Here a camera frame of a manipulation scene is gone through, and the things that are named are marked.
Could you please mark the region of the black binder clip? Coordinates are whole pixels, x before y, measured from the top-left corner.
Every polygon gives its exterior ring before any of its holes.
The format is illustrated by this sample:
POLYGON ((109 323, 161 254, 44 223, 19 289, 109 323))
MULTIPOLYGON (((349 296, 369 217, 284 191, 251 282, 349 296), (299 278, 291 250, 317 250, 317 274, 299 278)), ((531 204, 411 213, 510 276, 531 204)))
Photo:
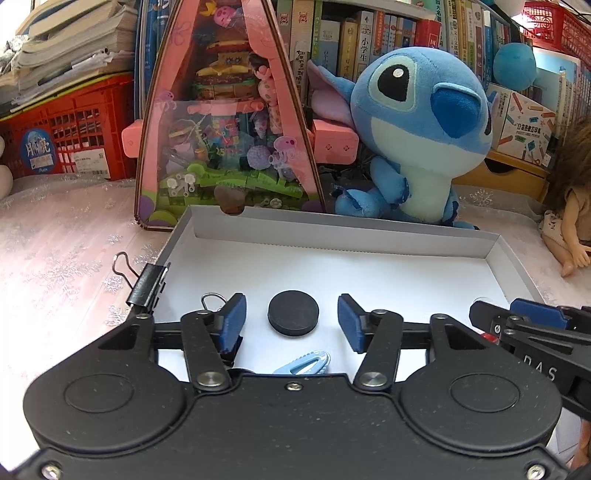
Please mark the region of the black binder clip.
POLYGON ((165 287, 165 280, 169 271, 170 264, 156 265, 146 263, 140 273, 134 270, 129 262, 128 254, 120 251, 115 254, 111 264, 111 270, 115 276, 124 280, 129 287, 129 295, 125 303, 144 313, 152 313, 158 303, 160 294, 165 287), (123 258, 126 269, 131 273, 135 280, 131 282, 127 275, 117 267, 118 261, 123 258))
POLYGON ((217 292, 207 292, 201 296, 201 306, 204 307, 204 323, 211 340, 221 358, 233 363, 242 344, 243 326, 245 326, 247 303, 243 293, 235 293, 228 300, 217 292), (216 298, 221 300, 221 307, 213 311, 207 307, 207 300, 216 298))

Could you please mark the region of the wooden drawer shelf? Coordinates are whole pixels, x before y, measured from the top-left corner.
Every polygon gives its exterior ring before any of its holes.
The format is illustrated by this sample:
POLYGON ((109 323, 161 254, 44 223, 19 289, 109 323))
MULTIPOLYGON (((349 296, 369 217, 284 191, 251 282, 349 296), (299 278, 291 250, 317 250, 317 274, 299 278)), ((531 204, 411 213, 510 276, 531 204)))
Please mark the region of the wooden drawer shelf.
POLYGON ((456 185, 522 194, 542 202, 549 187, 550 171, 520 158, 490 150, 484 161, 456 178, 456 185))

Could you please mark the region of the row of books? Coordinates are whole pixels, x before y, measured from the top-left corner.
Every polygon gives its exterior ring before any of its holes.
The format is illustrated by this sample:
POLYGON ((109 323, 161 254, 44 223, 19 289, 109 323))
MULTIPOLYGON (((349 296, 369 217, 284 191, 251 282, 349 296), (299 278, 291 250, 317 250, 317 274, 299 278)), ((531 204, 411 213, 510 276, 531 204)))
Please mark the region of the row of books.
MULTIPOLYGON (((590 24, 589 2, 550 2, 590 24)), ((307 59, 355 80, 377 57, 402 47, 424 46, 451 52, 489 85, 496 82, 493 62, 501 46, 511 42, 535 46, 524 35, 522 10, 508 20, 499 1, 420 1, 417 5, 434 13, 434 19, 409 17, 398 1, 277 1, 274 7, 297 81, 304 78, 307 59)), ((573 86, 572 117, 588 115, 590 67, 576 57, 540 49, 545 52, 536 59, 540 72, 564 71, 573 86)))

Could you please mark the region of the light blue clip front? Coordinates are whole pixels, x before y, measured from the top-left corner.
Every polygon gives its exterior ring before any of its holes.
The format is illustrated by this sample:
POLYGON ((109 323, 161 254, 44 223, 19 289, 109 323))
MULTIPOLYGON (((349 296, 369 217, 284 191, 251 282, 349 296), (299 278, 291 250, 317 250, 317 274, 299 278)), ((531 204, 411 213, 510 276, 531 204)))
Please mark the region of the light blue clip front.
POLYGON ((325 351, 313 351, 280 366, 273 371, 276 375, 311 376, 324 374, 329 369, 331 356, 325 351))

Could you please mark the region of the Doraemon plush toy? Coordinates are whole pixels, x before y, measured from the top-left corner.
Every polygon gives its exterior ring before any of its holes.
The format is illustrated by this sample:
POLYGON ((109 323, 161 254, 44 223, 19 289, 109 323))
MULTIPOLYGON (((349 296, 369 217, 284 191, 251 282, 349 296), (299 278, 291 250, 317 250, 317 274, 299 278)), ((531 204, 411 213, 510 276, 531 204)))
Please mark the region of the Doraemon plush toy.
MULTIPOLYGON (((5 141, 0 137, 0 157, 5 151, 5 141)), ((0 164, 0 200, 4 200, 11 194, 13 188, 13 175, 5 164, 0 164)))

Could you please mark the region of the red crayon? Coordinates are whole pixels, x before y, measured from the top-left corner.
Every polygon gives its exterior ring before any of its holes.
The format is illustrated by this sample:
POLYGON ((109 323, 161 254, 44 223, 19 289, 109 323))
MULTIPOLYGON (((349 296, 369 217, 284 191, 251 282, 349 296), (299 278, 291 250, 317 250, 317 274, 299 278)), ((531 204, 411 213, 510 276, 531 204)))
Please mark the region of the red crayon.
POLYGON ((497 336, 493 335, 493 334, 484 332, 484 333, 481 334, 481 336, 484 339, 488 340, 489 342, 491 342, 491 343, 493 343, 495 345, 498 345, 499 344, 499 338, 497 336))

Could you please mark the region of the pink snowflake tablecloth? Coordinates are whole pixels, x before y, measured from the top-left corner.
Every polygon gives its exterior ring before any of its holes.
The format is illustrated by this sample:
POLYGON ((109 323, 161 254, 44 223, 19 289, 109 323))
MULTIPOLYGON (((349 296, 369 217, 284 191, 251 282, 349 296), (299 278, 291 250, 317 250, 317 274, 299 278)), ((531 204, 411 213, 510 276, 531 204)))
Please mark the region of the pink snowflake tablecloth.
MULTIPOLYGON (((40 373, 117 326, 128 288, 112 273, 126 251, 140 271, 168 233, 143 230, 133 217, 134 181, 50 175, 15 181, 1 201, 1 465, 16 468, 37 450, 22 412, 40 373)), ((590 267, 560 278, 542 243, 543 208, 525 195, 455 187, 460 218, 498 233, 548 304, 590 306, 590 267)), ((590 423, 564 411, 551 440, 574 469, 590 461, 590 423)))

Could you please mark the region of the white shallow cardboard box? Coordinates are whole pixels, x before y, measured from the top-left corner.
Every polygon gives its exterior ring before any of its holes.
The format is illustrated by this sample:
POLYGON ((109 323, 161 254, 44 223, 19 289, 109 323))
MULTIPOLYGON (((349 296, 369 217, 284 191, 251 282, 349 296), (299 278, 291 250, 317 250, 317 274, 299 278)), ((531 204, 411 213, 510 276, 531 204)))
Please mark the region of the white shallow cardboard box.
POLYGON ((229 216, 215 207, 193 207, 157 262, 166 274, 155 322, 177 323, 207 293, 219 301, 245 295, 235 365, 257 374, 322 350, 331 357, 332 374, 354 376, 362 356, 339 327, 342 294, 367 311, 386 309, 420 324, 435 314, 467 323, 480 300, 508 307, 518 298, 540 297, 496 234, 307 212, 254 208, 229 216), (270 300, 287 290, 317 301, 320 314, 311 333, 287 337, 270 326, 270 300))

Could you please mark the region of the red plastic crate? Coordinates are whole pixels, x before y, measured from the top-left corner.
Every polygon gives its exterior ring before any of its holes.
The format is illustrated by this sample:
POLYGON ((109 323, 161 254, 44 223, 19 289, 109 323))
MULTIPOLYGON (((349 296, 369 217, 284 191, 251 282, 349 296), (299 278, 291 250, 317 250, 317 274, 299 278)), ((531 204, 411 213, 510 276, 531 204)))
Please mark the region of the red plastic crate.
POLYGON ((90 174, 107 180, 135 176, 122 131, 134 120, 129 73, 103 75, 1 119, 1 163, 15 178, 90 174))

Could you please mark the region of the brown haired baby doll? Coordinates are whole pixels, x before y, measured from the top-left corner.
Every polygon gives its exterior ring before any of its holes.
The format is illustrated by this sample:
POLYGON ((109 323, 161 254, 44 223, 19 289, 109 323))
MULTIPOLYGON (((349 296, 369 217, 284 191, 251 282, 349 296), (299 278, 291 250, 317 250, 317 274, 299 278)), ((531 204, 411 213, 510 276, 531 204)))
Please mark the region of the brown haired baby doll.
POLYGON ((588 117, 573 124, 556 151, 541 237, 568 277, 590 266, 590 150, 588 117))

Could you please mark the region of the pink triangular block display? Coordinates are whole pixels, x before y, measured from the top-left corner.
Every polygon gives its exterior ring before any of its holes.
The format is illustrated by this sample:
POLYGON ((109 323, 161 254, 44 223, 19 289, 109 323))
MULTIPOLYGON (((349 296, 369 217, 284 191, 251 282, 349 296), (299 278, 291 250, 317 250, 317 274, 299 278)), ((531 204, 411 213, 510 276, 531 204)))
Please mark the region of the pink triangular block display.
POLYGON ((356 159, 351 129, 305 118, 269 1, 150 2, 138 56, 139 119, 122 140, 144 228, 197 205, 322 210, 318 170, 356 159))

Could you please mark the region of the black binder clip on box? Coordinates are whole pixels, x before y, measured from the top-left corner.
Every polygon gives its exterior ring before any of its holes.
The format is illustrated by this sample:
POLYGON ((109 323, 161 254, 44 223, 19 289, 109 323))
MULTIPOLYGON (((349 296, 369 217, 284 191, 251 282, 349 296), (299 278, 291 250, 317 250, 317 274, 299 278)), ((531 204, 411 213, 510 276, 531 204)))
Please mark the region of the black binder clip on box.
POLYGON ((140 273, 134 270, 129 262, 128 254, 120 251, 115 254, 111 264, 111 270, 115 276, 124 280, 129 287, 129 295, 125 303, 144 313, 152 313, 158 303, 160 294, 165 287, 165 280, 169 271, 170 264, 156 265, 146 263, 140 273), (123 258, 126 269, 131 273, 135 280, 131 282, 127 275, 117 267, 118 261, 123 258))

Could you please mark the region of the black round disc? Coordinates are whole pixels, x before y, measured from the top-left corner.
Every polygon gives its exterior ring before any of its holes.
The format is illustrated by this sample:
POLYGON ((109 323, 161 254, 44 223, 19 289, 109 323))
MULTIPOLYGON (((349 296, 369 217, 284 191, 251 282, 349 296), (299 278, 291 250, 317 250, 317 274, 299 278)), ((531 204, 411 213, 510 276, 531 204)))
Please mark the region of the black round disc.
POLYGON ((318 325, 320 307, 308 293, 286 290, 277 293, 267 308, 270 326, 280 334, 300 337, 311 333, 318 325))

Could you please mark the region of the blue Stitch plush toy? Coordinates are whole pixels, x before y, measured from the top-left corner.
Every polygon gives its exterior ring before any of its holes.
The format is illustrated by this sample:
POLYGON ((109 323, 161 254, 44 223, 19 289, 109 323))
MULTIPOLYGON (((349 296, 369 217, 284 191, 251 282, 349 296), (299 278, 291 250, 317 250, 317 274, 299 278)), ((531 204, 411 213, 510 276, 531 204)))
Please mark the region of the blue Stitch plush toy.
POLYGON ((474 72, 452 54, 404 47, 370 63, 358 80, 308 63, 311 109, 349 126, 369 148, 372 186, 335 187, 335 213, 464 227, 452 182, 486 158, 491 108, 474 72))

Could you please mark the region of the blue round plush ball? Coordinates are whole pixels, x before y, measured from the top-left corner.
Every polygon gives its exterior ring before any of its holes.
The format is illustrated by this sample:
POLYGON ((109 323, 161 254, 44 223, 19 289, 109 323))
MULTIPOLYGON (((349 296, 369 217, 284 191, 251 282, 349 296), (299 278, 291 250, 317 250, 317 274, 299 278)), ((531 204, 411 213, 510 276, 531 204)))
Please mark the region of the blue round plush ball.
POLYGON ((494 58, 493 74, 497 84, 510 90, 527 90, 537 77, 533 49, 524 43, 501 46, 494 58))

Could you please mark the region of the red plastic basket top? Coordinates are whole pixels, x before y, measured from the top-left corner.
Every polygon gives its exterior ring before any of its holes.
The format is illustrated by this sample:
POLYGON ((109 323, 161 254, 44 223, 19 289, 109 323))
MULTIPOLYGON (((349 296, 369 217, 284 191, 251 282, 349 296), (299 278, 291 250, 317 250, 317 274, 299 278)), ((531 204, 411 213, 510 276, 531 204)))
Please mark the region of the red plastic basket top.
POLYGON ((550 1, 526 1, 524 35, 538 48, 578 58, 590 67, 590 24, 550 1))

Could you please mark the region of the stack of books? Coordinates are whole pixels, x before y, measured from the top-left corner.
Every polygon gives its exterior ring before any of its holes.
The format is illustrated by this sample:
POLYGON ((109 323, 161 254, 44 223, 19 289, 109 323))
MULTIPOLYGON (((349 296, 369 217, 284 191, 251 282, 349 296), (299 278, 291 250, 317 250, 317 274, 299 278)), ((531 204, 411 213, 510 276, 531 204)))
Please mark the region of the stack of books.
POLYGON ((132 69, 135 1, 48 1, 1 44, 1 114, 77 83, 132 69))

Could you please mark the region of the white coloured pencil box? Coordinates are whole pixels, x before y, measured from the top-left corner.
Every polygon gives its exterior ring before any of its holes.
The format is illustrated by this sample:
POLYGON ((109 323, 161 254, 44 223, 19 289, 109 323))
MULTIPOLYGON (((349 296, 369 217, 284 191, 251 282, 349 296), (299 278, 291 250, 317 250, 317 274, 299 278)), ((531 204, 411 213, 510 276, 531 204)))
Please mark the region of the white coloured pencil box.
POLYGON ((491 83, 494 96, 492 149, 548 168, 547 148, 556 127, 556 113, 528 97, 491 83))

